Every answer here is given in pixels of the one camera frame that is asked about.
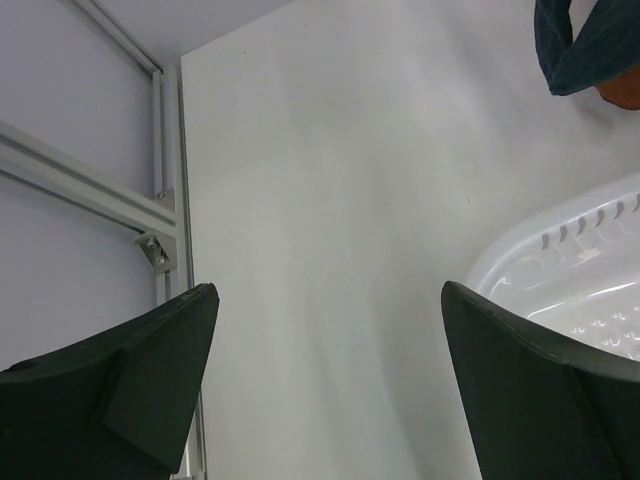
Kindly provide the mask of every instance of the white basket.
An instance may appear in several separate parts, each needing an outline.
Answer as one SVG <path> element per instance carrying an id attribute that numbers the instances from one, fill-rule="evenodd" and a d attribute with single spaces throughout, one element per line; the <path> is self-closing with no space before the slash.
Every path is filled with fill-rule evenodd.
<path id="1" fill-rule="evenodd" d="M 515 227 L 467 286 L 540 325 L 640 360 L 640 174 Z"/>

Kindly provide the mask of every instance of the aluminum frame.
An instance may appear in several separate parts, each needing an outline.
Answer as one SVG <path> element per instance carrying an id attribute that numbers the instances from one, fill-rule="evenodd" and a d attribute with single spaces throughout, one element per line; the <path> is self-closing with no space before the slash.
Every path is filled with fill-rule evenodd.
<path id="1" fill-rule="evenodd" d="M 96 0 L 66 0 L 97 24 L 105 40 L 113 41 L 152 82 L 153 157 L 156 195 L 173 189 L 175 209 L 134 192 L 107 175 L 65 155 L 0 121 L 0 174 L 70 205 L 130 229 L 133 238 L 158 232 L 176 242 L 176 268 L 156 275 L 158 305 L 194 284 L 186 186 L 186 157 L 181 85 L 178 70 L 162 66 Z M 180 471 L 174 480 L 206 480 L 202 397 L 198 398 Z"/>

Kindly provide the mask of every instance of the basket hole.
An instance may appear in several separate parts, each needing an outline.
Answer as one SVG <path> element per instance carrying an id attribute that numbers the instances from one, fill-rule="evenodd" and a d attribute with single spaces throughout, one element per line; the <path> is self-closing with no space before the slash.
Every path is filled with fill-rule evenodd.
<path id="1" fill-rule="evenodd" d="M 560 227 L 560 243 L 564 242 L 567 239 L 567 233 L 569 233 L 569 229 L 566 225 Z"/>
<path id="2" fill-rule="evenodd" d="M 596 227 L 602 225 L 604 221 L 604 210 L 598 210 L 598 221 L 596 222 Z"/>
<path id="3" fill-rule="evenodd" d="M 582 232 L 584 232 L 584 229 L 587 227 L 587 221 L 584 219 L 584 217 L 580 217 L 578 219 L 578 235 L 582 235 Z"/>
<path id="4" fill-rule="evenodd" d="M 616 205 L 616 216 L 613 217 L 613 219 L 617 220 L 620 215 L 622 215 L 622 212 L 624 212 L 624 203 L 618 202 L 618 204 Z"/>

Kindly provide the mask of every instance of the horizontal metal bar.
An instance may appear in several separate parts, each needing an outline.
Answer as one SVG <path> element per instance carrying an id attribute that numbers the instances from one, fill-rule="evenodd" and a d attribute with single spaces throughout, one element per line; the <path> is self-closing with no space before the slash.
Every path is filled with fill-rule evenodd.
<path id="1" fill-rule="evenodd" d="M 162 66 L 141 47 L 131 34 L 97 0 L 71 0 L 95 21 L 113 40 L 118 43 L 149 74 L 162 71 Z"/>
<path id="2" fill-rule="evenodd" d="M 176 238 L 176 214 L 0 121 L 0 171 L 138 232 Z"/>

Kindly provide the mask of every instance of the cloth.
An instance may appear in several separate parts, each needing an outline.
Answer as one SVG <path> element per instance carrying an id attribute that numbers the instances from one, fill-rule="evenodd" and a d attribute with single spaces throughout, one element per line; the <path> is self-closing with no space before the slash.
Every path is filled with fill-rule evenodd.
<path id="1" fill-rule="evenodd" d="M 535 41 L 554 95 L 570 95 L 640 63 L 640 0 L 599 0 L 573 41 L 571 0 L 537 0 Z"/>

